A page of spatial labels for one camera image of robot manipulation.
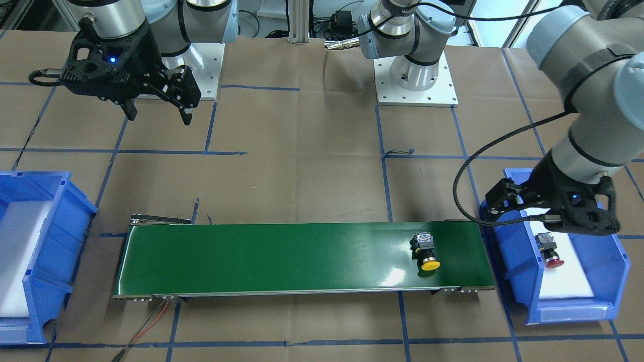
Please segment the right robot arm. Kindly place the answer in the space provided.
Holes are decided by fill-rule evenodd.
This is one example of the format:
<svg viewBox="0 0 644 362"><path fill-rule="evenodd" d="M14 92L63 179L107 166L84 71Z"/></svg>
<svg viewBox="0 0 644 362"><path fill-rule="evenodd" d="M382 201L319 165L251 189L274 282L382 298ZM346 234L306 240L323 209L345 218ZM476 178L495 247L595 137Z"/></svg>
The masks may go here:
<svg viewBox="0 0 644 362"><path fill-rule="evenodd" d="M155 96L179 110L185 125L202 92L195 43L231 43L238 35L235 1L70 1L79 26L57 78L78 96L122 108L133 121L134 99Z"/></svg>

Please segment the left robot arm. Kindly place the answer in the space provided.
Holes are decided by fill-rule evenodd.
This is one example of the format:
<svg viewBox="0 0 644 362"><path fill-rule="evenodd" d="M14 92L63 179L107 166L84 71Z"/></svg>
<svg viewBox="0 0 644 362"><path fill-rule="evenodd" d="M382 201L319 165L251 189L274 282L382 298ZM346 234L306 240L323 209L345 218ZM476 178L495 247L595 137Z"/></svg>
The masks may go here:
<svg viewBox="0 0 644 362"><path fill-rule="evenodd" d="M545 208L546 229L586 235L620 230L612 176L642 153L642 1L584 1L547 14L526 48L556 85L568 132L524 183L504 178L486 195L492 222Z"/></svg>

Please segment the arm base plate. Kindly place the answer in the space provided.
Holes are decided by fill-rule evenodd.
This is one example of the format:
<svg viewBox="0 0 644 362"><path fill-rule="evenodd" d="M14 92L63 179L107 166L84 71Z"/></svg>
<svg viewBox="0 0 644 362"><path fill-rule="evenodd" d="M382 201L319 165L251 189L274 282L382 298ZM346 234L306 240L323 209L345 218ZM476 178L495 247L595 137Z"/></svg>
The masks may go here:
<svg viewBox="0 0 644 362"><path fill-rule="evenodd" d="M377 103L382 106L458 106L457 92L443 52L438 62L420 66L405 56L373 60Z"/></svg>
<svg viewBox="0 0 644 362"><path fill-rule="evenodd" d="M201 100L216 100L224 58L224 44L190 43L178 53L161 55L147 34L132 48L127 68L135 78L120 103L158 99L185 113Z"/></svg>

